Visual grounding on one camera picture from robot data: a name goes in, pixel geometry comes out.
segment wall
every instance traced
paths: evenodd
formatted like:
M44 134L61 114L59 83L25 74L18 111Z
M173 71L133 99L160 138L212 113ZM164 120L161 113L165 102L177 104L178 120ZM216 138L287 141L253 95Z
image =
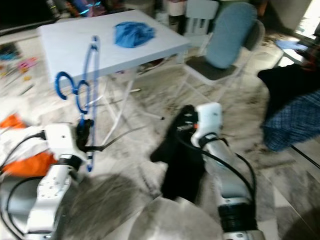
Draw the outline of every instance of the wall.
M312 0L269 0L284 27L295 30Z

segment blue plaid cloth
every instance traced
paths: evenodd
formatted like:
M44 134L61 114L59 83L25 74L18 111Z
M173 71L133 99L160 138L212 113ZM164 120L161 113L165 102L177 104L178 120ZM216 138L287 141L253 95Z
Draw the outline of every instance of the blue plaid cloth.
M276 152L320 135L320 90L297 97L262 128L264 144Z

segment floor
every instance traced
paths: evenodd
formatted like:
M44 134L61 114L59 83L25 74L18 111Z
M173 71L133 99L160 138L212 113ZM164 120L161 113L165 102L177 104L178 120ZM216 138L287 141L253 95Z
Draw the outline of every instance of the floor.
M0 119L9 113L18 112L32 125L75 122L79 115L72 98L62 101L48 84L39 41L38 38L31 38L18 43L23 54L26 57L38 57L39 64L35 76L29 82L18 79L10 88L1 92ZM256 75L261 69L272 68L279 57L279 50L272 42L266 41L244 71L240 94L236 94L236 85L226 92L221 100L224 109L222 136L229 141L232 150L248 159L255 169L258 182L257 221L266 239L316 240L320 238L320 172L290 150L271 152L262 144L260 125L268 100L268 90ZM162 235L152 239L195 239L192 236L197 232L205 232L202 238L197 235L197 239L221 239L215 193L208 175L203 179L197 200L199 208L185 203L183 199L180 199L179 204L167 204L157 198L167 166L164 163L150 162L150 153L162 140L166 127L183 105L206 102L187 89L179 97L173 97L184 74L183 69L176 66L155 69L138 78L135 87L141 88L141 91L132 94L125 111L125 120L114 137L129 127L145 128L127 135L105 152L96 155L93 172L84 179L74 198L63 239L151 239L148 238L151 236L151 229L154 230L160 220L146 221L149 218L145 218L145 221L135 221L148 204L150 212L145 210L141 216L160 216L162 213L163 217L166 213L166 219L171 219L167 222L162 220L163 229L169 229L166 237ZM125 74L118 75L119 81L124 81L125 78ZM217 95L217 90L200 84L196 79L192 79L192 84L211 99ZM29 91L18 96L30 85L33 87ZM114 92L116 99L121 98L121 91L116 86ZM135 111L137 104L164 116L165 120L140 115ZM103 106L98 108L97 124L97 140L101 142L111 127L110 115ZM317 157L318 144L315 139L299 145L299 148ZM189 234L181 235L186 228ZM11 238L2 229L0 239Z

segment white table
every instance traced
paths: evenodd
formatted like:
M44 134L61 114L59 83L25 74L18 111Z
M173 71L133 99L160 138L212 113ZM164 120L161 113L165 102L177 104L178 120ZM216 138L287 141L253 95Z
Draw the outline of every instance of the white table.
M155 37L136 48L116 45L115 25L126 21L146 23L155 29ZM39 28L39 32L49 71L49 81L52 83L60 71L69 73L75 81L81 80L86 52L94 35L99 36L100 39L99 76L106 76L153 60L183 53L189 46L189 41L185 37L138 10L44 25ZM93 68L89 69L88 79L92 77ZM108 141L121 119L134 81L135 76L127 84L122 106L117 116L114 117L114 125L103 144ZM65 81L60 85L63 87L67 84L68 82ZM143 113L160 117L152 113Z

